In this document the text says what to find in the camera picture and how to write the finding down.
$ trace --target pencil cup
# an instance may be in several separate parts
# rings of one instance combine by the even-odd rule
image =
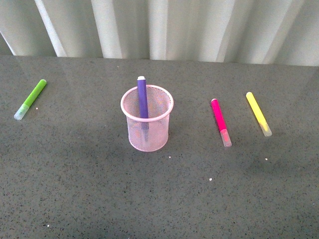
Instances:
[[[171,94],[159,87],[146,85],[149,118],[140,118],[137,87],[128,90],[121,99],[121,108],[126,115],[131,145],[144,152],[162,148],[168,140],[169,114],[174,101]]]

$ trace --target purple marker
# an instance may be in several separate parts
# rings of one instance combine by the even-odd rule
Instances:
[[[149,118],[148,98],[146,95],[146,79],[144,76],[138,77],[138,92],[140,102],[140,117],[144,119]]]

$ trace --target countertop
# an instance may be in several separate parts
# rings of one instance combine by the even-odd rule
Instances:
[[[140,75],[174,98],[149,153],[120,107]],[[317,238],[318,97],[318,67],[0,56],[0,238]]]

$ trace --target pen holder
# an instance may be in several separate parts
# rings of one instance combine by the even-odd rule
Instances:
[[[168,140],[169,114],[174,101],[171,94],[159,87],[146,85],[149,118],[140,118],[137,87],[128,90],[121,99],[121,109],[126,115],[131,145],[144,152],[162,148]]]

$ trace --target curtain fold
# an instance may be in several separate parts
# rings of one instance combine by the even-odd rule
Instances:
[[[318,0],[0,0],[0,54],[319,65]]]

